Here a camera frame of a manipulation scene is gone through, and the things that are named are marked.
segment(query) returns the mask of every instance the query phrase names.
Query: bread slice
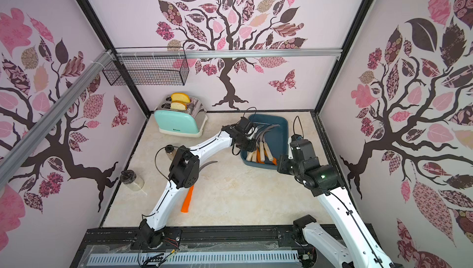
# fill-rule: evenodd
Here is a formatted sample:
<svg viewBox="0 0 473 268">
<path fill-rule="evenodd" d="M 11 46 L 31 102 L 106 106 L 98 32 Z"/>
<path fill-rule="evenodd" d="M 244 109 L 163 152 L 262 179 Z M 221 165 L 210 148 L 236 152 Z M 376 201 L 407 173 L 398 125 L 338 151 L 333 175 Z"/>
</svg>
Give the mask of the bread slice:
<svg viewBox="0 0 473 268">
<path fill-rule="evenodd" d="M 175 92 L 173 94 L 171 94 L 171 100 L 172 101 L 181 101 L 183 103 L 190 103 L 191 102 L 191 99 L 189 98 L 189 96 L 185 93 L 181 93 L 181 92 Z"/>
<path fill-rule="evenodd" d="M 171 102 L 171 109 L 185 111 L 185 110 L 187 110 L 187 105 L 186 105 L 186 103 L 175 100 L 175 101 Z"/>
</svg>

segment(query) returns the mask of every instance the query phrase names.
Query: orange handle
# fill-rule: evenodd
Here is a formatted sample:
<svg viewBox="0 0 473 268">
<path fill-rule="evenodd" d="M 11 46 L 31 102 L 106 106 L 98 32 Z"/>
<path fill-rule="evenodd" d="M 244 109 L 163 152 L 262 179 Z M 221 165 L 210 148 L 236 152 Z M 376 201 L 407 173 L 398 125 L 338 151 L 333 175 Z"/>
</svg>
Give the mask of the orange handle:
<svg viewBox="0 0 473 268">
<path fill-rule="evenodd" d="M 192 191 L 193 190 L 194 190 L 194 185 L 192 185 L 189 188 L 189 192 L 187 192 L 186 199 L 184 200 L 184 203 L 182 204 L 182 208 L 181 208 L 182 213 L 188 213 L 189 212 L 189 205 L 191 204 Z"/>
</svg>

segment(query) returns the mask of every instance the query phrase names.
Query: wallpaper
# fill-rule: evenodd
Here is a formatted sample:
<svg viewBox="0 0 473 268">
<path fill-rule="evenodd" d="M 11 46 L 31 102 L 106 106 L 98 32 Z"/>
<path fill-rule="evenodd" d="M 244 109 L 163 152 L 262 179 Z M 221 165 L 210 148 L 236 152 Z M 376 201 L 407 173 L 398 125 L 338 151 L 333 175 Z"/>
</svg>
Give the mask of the wallpaper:
<svg viewBox="0 0 473 268">
<path fill-rule="evenodd" d="M 168 50 L 182 46 L 186 52 L 341 47 L 361 2 L 120 0 L 128 14 L 126 20 L 117 20 L 106 0 L 90 1 L 101 12 L 115 46 L 168 46 Z M 133 28 L 131 35 L 123 33 L 124 27 Z M 188 63 L 191 70 L 184 87 L 139 86 L 150 109 L 175 91 L 202 99 L 210 110 L 314 108 L 334 57 L 234 57 Z M 300 82 L 308 82 L 308 88 Z M 250 95 L 249 90 L 258 94 Z"/>
<path fill-rule="evenodd" d="M 1 160 L 103 46 L 74 0 L 4 2 L 0 42 Z M 1 266 L 70 265 L 86 229 L 98 226 L 143 122 L 126 87 L 95 77 L 0 189 Z"/>
<path fill-rule="evenodd" d="M 473 0 L 388 3 L 376 1 L 322 119 L 391 259 L 470 267 Z"/>
</svg>

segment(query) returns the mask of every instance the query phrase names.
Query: aluminum rail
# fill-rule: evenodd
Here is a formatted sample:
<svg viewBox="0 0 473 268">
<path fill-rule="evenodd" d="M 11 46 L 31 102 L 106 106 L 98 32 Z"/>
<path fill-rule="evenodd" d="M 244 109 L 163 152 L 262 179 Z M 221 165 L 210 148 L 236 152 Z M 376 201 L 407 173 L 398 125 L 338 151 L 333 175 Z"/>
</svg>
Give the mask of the aluminum rail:
<svg viewBox="0 0 473 268">
<path fill-rule="evenodd" d="M 42 116 L 27 135 L 13 147 L 0 163 L 0 189 L 8 183 L 8 180 L 21 167 L 23 162 L 31 155 L 33 150 L 38 147 L 45 136 L 51 131 L 56 123 L 64 116 L 70 106 L 77 100 L 80 94 L 92 82 L 97 74 L 103 70 L 112 61 L 111 51 L 102 52 L 88 68 L 82 72 L 82 75 L 74 84 L 66 90 L 64 94 L 56 101 L 51 109 Z"/>
<path fill-rule="evenodd" d="M 150 51 L 152 47 L 116 48 L 118 56 L 182 55 L 182 51 Z M 341 48 L 259 49 L 259 50 L 204 50 L 187 51 L 186 58 L 269 57 L 269 56 L 340 56 Z"/>
</svg>

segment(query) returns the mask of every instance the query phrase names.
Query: dark brown leaf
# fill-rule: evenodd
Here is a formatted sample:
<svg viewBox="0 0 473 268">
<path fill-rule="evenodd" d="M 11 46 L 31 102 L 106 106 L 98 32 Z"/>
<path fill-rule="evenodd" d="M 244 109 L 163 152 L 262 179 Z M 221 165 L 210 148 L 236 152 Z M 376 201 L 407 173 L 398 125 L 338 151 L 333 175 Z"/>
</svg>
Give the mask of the dark brown leaf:
<svg viewBox="0 0 473 268">
<path fill-rule="evenodd" d="M 426 19 L 414 18 L 407 21 L 412 25 L 412 42 L 418 48 L 435 52 L 437 48 L 437 30 Z"/>
</svg>

